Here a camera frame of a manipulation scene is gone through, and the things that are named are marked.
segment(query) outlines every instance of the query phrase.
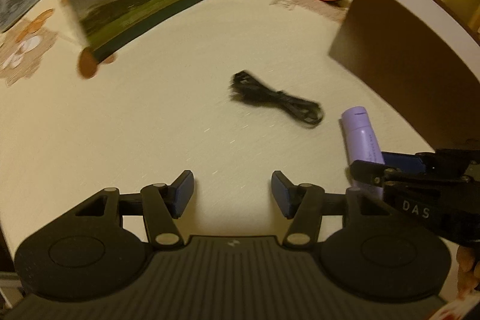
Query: round joint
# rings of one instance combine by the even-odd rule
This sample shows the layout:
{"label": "round joint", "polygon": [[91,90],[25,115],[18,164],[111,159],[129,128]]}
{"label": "round joint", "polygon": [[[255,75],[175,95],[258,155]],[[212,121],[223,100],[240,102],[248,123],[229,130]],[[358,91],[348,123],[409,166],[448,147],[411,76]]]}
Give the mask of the round joint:
{"label": "round joint", "polygon": [[291,234],[288,235],[286,240],[294,246],[304,246],[305,244],[310,243],[310,236],[306,234]]}
{"label": "round joint", "polygon": [[180,241],[180,238],[176,234],[160,234],[155,241],[162,246],[173,246]]}

